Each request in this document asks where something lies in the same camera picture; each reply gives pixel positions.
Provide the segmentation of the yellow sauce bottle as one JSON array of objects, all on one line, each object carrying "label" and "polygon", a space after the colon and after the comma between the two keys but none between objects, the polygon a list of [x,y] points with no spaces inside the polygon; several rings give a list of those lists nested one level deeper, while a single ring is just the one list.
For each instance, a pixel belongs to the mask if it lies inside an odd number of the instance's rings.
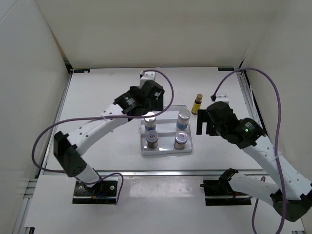
[{"label": "yellow sauce bottle", "polygon": [[197,96],[195,98],[195,101],[193,103],[193,107],[191,109],[191,113],[193,115],[197,115],[198,110],[200,109],[200,106],[201,106],[201,103],[202,103],[202,98],[203,98],[202,94],[197,94]]}]

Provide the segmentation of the blue label jar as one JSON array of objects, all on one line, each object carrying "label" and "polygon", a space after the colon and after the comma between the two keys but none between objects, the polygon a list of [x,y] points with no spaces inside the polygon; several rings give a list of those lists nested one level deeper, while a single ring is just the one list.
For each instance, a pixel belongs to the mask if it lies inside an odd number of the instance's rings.
[{"label": "blue label jar", "polygon": [[144,118],[144,129],[146,132],[156,129],[156,117],[152,117],[154,112],[148,112]]},{"label": "blue label jar", "polygon": [[191,112],[188,109],[181,109],[178,113],[176,120],[176,130],[184,131],[189,125],[189,120],[191,117]]}]

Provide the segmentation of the orange spice jar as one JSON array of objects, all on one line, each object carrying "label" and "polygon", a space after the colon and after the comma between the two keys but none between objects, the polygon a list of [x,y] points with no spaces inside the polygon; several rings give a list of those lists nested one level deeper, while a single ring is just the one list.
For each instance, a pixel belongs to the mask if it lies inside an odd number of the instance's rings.
[{"label": "orange spice jar", "polygon": [[179,131],[175,135],[174,147],[178,150],[182,150],[186,147],[188,141],[188,135],[184,131]]}]

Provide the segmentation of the dark spice jar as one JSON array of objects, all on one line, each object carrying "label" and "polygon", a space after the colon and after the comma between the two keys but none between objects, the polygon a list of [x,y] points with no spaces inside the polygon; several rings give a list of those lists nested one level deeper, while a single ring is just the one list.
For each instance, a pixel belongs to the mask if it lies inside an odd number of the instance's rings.
[{"label": "dark spice jar", "polygon": [[146,133],[146,143],[149,149],[155,149],[158,147],[158,133],[156,130],[149,130]]}]

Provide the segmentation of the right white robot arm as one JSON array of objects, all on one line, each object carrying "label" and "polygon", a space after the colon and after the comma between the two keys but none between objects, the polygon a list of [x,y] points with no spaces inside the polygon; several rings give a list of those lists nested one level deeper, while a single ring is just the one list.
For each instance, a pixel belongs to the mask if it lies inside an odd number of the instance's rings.
[{"label": "right white robot arm", "polygon": [[238,119],[233,109],[222,101],[197,112],[197,135],[220,136],[251,156],[274,181],[262,183],[243,175],[236,169],[227,169],[219,177],[219,190],[230,195],[241,192],[271,205],[281,215],[286,199],[285,219],[296,222],[312,207],[312,182],[302,176],[282,155],[275,155],[269,137],[251,118]]}]

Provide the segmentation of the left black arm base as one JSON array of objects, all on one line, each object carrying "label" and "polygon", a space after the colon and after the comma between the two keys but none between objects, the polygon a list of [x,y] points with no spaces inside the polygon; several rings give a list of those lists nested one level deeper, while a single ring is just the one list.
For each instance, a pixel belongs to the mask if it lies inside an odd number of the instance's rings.
[{"label": "left black arm base", "polygon": [[106,175],[104,180],[88,187],[82,181],[76,181],[72,203],[92,205],[116,205],[123,186],[120,173]]}]

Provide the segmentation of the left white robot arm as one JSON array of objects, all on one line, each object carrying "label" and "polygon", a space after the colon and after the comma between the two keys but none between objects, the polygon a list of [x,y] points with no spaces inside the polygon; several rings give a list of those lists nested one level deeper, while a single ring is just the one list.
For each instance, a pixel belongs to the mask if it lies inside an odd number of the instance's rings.
[{"label": "left white robot arm", "polygon": [[131,121],[133,116],[162,110],[159,101],[163,94],[163,87],[153,80],[146,81],[142,87],[131,86],[100,114],[99,120],[91,120],[67,134],[57,132],[53,153],[65,173],[84,182],[91,195],[99,194],[102,190],[99,175],[81,156],[109,132]]}]

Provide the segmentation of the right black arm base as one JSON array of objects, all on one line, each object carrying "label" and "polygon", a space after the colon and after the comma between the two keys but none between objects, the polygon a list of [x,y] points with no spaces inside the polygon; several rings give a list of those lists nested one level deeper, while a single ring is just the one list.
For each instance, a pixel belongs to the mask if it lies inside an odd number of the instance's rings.
[{"label": "right black arm base", "polygon": [[251,205],[251,197],[234,191],[229,181],[238,173],[236,169],[226,170],[218,179],[206,179],[200,184],[204,190],[206,206],[245,206]]}]

